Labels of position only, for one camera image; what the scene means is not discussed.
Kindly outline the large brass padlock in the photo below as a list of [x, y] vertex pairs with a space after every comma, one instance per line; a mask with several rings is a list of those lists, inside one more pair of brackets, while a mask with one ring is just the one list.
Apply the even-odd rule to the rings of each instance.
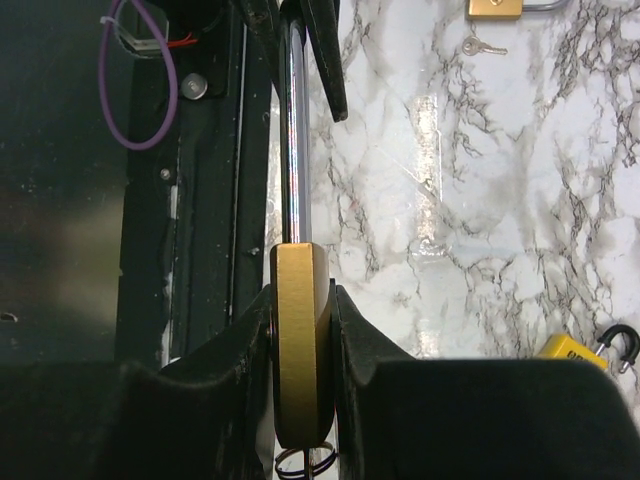
[[549, 13], [564, 8], [569, 0], [468, 0], [466, 17], [470, 20], [518, 20], [525, 13]]

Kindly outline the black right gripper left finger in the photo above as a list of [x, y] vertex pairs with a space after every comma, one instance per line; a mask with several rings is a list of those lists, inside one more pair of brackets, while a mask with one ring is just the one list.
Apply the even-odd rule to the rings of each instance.
[[1, 370], [5, 479], [269, 479], [270, 293], [160, 371], [136, 362]]

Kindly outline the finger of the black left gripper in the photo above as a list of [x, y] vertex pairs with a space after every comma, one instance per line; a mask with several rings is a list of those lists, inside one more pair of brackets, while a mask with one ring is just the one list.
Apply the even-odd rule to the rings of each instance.
[[248, 30], [265, 55], [270, 79], [280, 93], [279, 72], [279, 4], [276, 0], [233, 0]]
[[333, 121], [344, 121], [348, 103], [338, 39], [340, 2], [302, 0], [300, 4]]

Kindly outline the silver key of large padlock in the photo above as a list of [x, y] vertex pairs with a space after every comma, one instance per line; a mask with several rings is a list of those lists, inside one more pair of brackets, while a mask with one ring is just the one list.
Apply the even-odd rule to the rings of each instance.
[[475, 56], [480, 53], [496, 55], [506, 55], [508, 53], [506, 48], [493, 47], [476, 36], [467, 37], [462, 43], [461, 50], [467, 56]]

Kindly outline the round brass padlock with keys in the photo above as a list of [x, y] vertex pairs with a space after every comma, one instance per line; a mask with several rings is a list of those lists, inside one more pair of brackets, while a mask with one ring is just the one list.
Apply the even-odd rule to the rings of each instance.
[[282, 241], [271, 251], [276, 432], [287, 452], [300, 451], [298, 478], [318, 472], [313, 449], [333, 421], [329, 345], [329, 273], [312, 241], [306, 27], [296, 12], [280, 30]]

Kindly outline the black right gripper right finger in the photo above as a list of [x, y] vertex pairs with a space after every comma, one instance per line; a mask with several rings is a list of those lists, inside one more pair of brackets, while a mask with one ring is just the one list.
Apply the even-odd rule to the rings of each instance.
[[613, 382], [571, 360], [419, 360], [330, 288], [343, 479], [635, 479]]

